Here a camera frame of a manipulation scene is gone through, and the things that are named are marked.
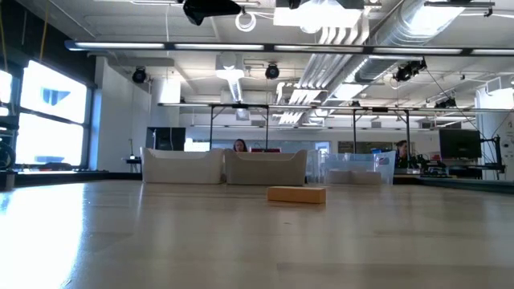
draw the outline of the computer screen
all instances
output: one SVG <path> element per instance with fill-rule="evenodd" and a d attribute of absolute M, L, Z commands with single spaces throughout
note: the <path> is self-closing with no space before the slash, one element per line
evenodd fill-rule
<path fill-rule="evenodd" d="M 439 130 L 439 146 L 442 159 L 482 157 L 480 132 L 467 129 Z"/>

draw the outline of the dark hair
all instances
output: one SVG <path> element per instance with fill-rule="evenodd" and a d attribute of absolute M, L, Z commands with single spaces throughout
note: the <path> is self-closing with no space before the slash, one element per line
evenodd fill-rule
<path fill-rule="evenodd" d="M 407 140 L 400 140 L 399 142 L 396 143 L 396 147 L 399 148 L 406 144 L 407 144 Z"/>
<path fill-rule="evenodd" d="M 247 152 L 247 151 L 248 151 L 247 143 L 246 143 L 246 142 L 244 142 L 244 140 L 242 140 L 242 139 L 237 139 L 237 140 L 235 140 L 235 142 L 234 142 L 234 151 L 235 151 L 235 143 L 236 143 L 236 142 L 238 142 L 238 141 L 241 141 L 241 142 L 243 143 L 243 151 L 244 151 L 244 152 Z"/>

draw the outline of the plastic container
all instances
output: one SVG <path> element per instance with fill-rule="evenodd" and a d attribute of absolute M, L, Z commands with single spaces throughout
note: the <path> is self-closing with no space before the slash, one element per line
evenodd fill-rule
<path fill-rule="evenodd" d="M 320 153 L 310 151 L 307 161 L 309 183 L 393 184 L 396 152 L 375 154 Z"/>

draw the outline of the monitor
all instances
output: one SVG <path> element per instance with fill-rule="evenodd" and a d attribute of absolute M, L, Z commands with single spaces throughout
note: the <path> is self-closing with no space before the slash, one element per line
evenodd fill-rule
<path fill-rule="evenodd" d="M 480 132 L 477 130 L 441 129 L 439 130 L 439 147 L 443 160 L 482 157 Z"/>

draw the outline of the red object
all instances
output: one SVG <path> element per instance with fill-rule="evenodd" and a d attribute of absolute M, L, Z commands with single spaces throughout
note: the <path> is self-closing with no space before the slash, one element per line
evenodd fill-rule
<path fill-rule="evenodd" d="M 280 153 L 280 149 L 254 149 L 251 148 L 252 153 Z"/>

